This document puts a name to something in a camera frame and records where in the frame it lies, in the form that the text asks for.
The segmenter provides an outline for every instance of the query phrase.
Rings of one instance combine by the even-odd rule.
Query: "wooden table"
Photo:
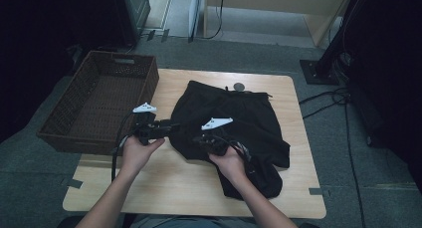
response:
[[[247,91],[267,92],[281,125],[283,138],[291,145],[291,167],[279,170],[284,186],[271,202],[293,218],[323,218],[321,194],[311,195],[319,182],[302,120],[293,81],[286,76],[179,71],[159,69],[159,82],[151,104],[156,119],[170,118],[189,80],[233,90],[235,83]],[[74,175],[81,188],[69,187],[63,206],[68,211],[88,211],[110,184],[111,157],[83,154]],[[216,172],[204,161],[187,161],[167,140],[151,157],[130,188],[122,212],[251,216],[243,201],[227,198]]]
[[[349,0],[224,0],[224,7],[304,14],[314,44],[319,46],[335,19],[344,13],[348,2]],[[204,5],[204,37],[207,37],[206,8],[219,8],[221,0],[204,0]]]

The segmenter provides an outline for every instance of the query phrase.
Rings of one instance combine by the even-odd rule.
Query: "gray carpet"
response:
[[[317,60],[322,50],[160,37],[142,38],[131,53],[154,55],[159,68],[286,75],[293,78],[299,100],[336,86],[310,86],[300,59]],[[0,144],[0,227],[56,227],[75,213],[62,202],[79,155],[55,152],[36,137],[70,77],[59,81],[29,124]],[[302,105],[310,114],[331,103],[320,98]],[[347,107],[351,154],[358,178],[366,227],[421,227],[422,197],[404,164],[388,149],[368,147],[361,121]],[[305,120],[316,172],[327,210],[321,220],[295,219],[320,227],[362,227],[347,149],[344,107],[335,106]]]

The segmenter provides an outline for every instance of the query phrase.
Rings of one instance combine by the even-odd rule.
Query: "black garment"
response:
[[[233,119],[223,127],[230,136],[249,149],[255,173],[248,174],[248,177],[267,198],[278,196],[283,181],[273,164],[285,168],[290,166],[290,146],[283,141],[269,95],[225,91],[190,81],[171,115],[172,122],[180,123],[180,132],[169,136],[173,147],[186,159],[200,159],[212,163],[207,152],[192,141],[193,137],[202,133],[201,126],[211,117]],[[218,174],[224,194],[242,199],[219,170]]]

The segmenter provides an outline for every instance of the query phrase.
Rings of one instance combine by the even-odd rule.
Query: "black cable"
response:
[[[328,43],[331,44],[331,28],[328,31]]]
[[[332,68],[335,70],[337,75],[340,76],[340,78],[345,83],[348,83],[349,77],[345,72],[346,72],[346,69],[348,69],[350,64],[351,64],[351,58],[350,58],[350,60],[346,60],[345,57],[346,57],[345,53],[343,53],[343,52],[337,53],[334,56],[334,59],[332,61]]]
[[[130,49],[126,52],[124,52],[125,54],[128,54],[129,52],[131,52],[131,50],[133,50],[133,48],[135,47],[135,45],[131,46]]]
[[[310,117],[314,114],[317,114],[317,113],[319,113],[323,110],[326,110],[326,109],[328,109],[332,106],[335,106],[335,105],[343,106],[343,105],[345,105],[346,101],[348,100],[349,93],[347,91],[347,88],[339,88],[339,89],[336,89],[332,92],[323,92],[319,95],[312,96],[312,97],[309,97],[307,99],[304,99],[304,100],[299,102],[299,105],[302,105],[306,102],[312,101],[312,100],[317,99],[317,98],[322,97],[322,96],[331,96],[332,104],[325,106],[325,107],[322,107],[322,108],[318,109],[317,111],[315,111],[311,114],[307,114],[307,115],[303,116],[303,119],[308,118],[308,117]]]
[[[120,139],[121,137],[121,131],[123,130],[124,124],[126,123],[127,119],[133,114],[133,112],[128,113],[123,120],[120,123],[120,127],[118,128],[118,133],[117,136],[115,138],[115,148],[112,151],[112,162],[111,162],[111,181],[114,181],[115,179],[115,169],[117,167],[117,155],[118,155],[118,150],[120,149],[121,146],[124,145],[123,140],[126,137]]]
[[[349,128],[349,124],[348,124],[347,103],[344,105],[344,113],[345,113],[345,126],[346,126],[346,132],[347,132],[348,157],[350,159],[350,166],[351,166],[351,171],[353,173],[354,186],[355,186],[356,193],[357,193],[357,201],[359,203],[360,220],[362,222],[362,228],[365,228],[366,227],[365,216],[363,214],[363,206],[362,206],[362,198],[361,198],[361,195],[360,195],[359,182],[357,180],[357,175],[356,175],[356,171],[355,171],[355,168],[354,168],[353,157],[351,155],[350,128]]]
[[[302,105],[302,104],[304,104],[308,101],[312,101],[316,98],[319,98],[319,97],[322,97],[322,96],[327,96],[327,95],[331,95],[333,103],[329,106],[322,107],[321,109],[317,110],[316,112],[314,112],[312,114],[308,114],[308,115],[304,116],[304,119],[306,117],[317,114],[318,112],[321,112],[321,111],[323,111],[323,110],[325,110],[325,109],[327,109],[331,106],[334,106],[334,105],[344,106],[348,157],[349,157],[349,160],[350,160],[351,172],[353,174],[354,186],[355,186],[356,193],[357,193],[357,201],[359,203],[360,220],[361,220],[361,223],[362,223],[362,228],[366,228],[365,217],[364,217],[364,213],[363,213],[362,198],[361,198],[361,195],[360,195],[359,182],[357,180],[357,175],[356,175],[356,171],[355,171],[355,167],[354,167],[354,161],[353,161],[353,157],[352,157],[352,154],[351,154],[350,126],[349,126],[349,122],[348,122],[348,112],[347,112],[347,105],[348,105],[348,102],[350,100],[350,94],[349,94],[347,88],[339,88],[339,89],[334,90],[332,92],[324,92],[324,93],[321,93],[319,95],[312,96],[312,97],[309,97],[307,99],[304,99],[304,100],[300,101],[299,104]]]
[[[218,27],[217,32],[214,34],[214,36],[212,36],[212,37],[205,37],[204,39],[211,40],[214,37],[216,37],[218,35],[218,33],[220,33],[221,27],[223,25],[223,5],[224,5],[224,0],[221,0],[221,4],[220,4],[220,16],[218,16],[218,14],[217,14],[217,17],[220,19],[220,25]]]

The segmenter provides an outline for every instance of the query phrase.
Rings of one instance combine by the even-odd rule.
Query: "wicker basket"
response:
[[[57,151],[110,155],[123,118],[150,103],[158,84],[153,56],[91,51],[37,136]],[[122,134],[134,125],[134,116]]]

